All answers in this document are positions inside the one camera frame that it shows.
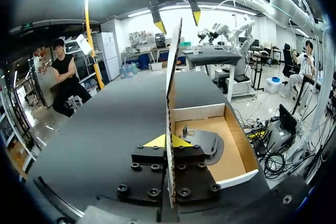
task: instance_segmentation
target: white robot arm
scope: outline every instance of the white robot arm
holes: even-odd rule
[[[261,12],[279,26],[286,28],[291,20],[308,36],[322,37],[322,31],[314,20],[292,0],[232,0]]]

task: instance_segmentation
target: ceiling light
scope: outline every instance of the ceiling light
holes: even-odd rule
[[[128,15],[128,17],[131,18],[131,17],[134,17],[134,16],[139,16],[139,15],[150,13],[150,12],[151,12],[150,10],[143,10],[142,12],[130,14],[130,15]]]
[[[200,8],[214,8],[215,6],[214,5],[199,5],[199,7]],[[188,5],[173,5],[173,6],[163,7],[160,10],[172,10],[172,9],[181,9],[181,8],[190,8],[190,6],[188,6]],[[229,7],[229,6],[218,6],[217,9],[230,10],[232,12],[245,13],[245,14],[252,15],[252,16],[257,15],[256,13],[250,12],[248,10],[242,10],[242,9]],[[141,12],[130,14],[130,15],[128,15],[128,17],[131,18],[131,17],[139,16],[139,15],[150,13],[150,12],[151,12],[150,10],[143,10]]]
[[[16,86],[16,76],[17,76],[17,71],[15,71],[15,74],[14,74],[14,83],[13,83],[14,88]]]
[[[29,73],[30,73],[30,70],[28,71],[25,80],[27,80]]]
[[[299,33],[301,33],[302,35],[304,35],[306,38],[309,38],[309,36],[307,34],[305,34],[301,29],[296,28],[296,31],[298,31]]]

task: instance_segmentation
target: water bottle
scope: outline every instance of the water bottle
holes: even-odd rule
[[[134,62],[131,63],[131,67],[132,67],[132,73],[134,75],[136,75],[138,73],[138,68],[137,68],[137,64],[135,64]]]
[[[132,67],[129,64],[127,64],[127,66],[126,66],[126,75],[127,75],[127,78],[132,78],[133,77]]]
[[[126,78],[127,77],[126,67],[125,66],[121,66],[119,68],[119,73],[120,73],[120,77],[122,79]]]

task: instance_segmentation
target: yellow triangle marker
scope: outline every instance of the yellow triangle marker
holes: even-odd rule
[[[167,34],[166,28],[164,27],[164,24],[163,24],[162,21],[156,22],[156,23],[154,23],[154,25],[156,25],[158,27],[158,29],[161,30],[161,32],[163,32],[164,34]]]
[[[194,15],[195,24],[196,24],[196,26],[198,26],[198,23],[200,22],[199,18],[201,17],[201,11],[198,10],[196,12],[193,12],[193,15]]]
[[[153,147],[153,146],[164,147],[165,141],[166,141],[166,135],[163,134],[157,137],[156,139],[150,141],[149,143],[146,143],[144,147]],[[178,147],[178,146],[191,147],[193,145],[173,135],[173,147]]]
[[[150,141],[149,143],[146,143],[144,147],[153,147],[153,146],[158,146],[158,147],[164,147],[164,143],[166,141],[166,135],[163,134],[156,139]]]

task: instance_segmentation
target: bolt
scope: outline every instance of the bolt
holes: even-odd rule
[[[185,165],[178,165],[178,166],[177,166],[177,169],[179,169],[179,170],[184,170],[185,168],[186,168]]]
[[[220,188],[221,188],[220,185],[216,183],[210,185],[210,191],[212,191],[213,193],[218,192]]]
[[[183,198],[187,198],[190,195],[190,193],[191,193],[191,191],[187,187],[184,187],[180,191],[178,191],[178,195],[183,197]]]
[[[204,168],[205,166],[206,166],[206,165],[205,165],[204,163],[199,163],[199,164],[198,164],[198,167],[199,167],[199,168]]]
[[[157,190],[156,188],[152,188],[149,190],[149,192],[147,193],[149,197],[151,198],[155,198],[160,194],[160,191]]]
[[[132,170],[140,170],[140,164],[139,163],[132,163],[131,168],[132,168]]]
[[[151,165],[151,170],[152,172],[158,172],[160,170],[160,166],[159,165]]]
[[[128,191],[128,186],[125,185],[125,184],[121,184],[119,187],[118,187],[118,191],[120,193],[125,193],[126,191]]]
[[[283,198],[282,203],[283,203],[284,205],[287,205],[287,204],[289,204],[291,201],[292,201],[292,196],[290,196],[290,195],[286,195],[286,196]]]

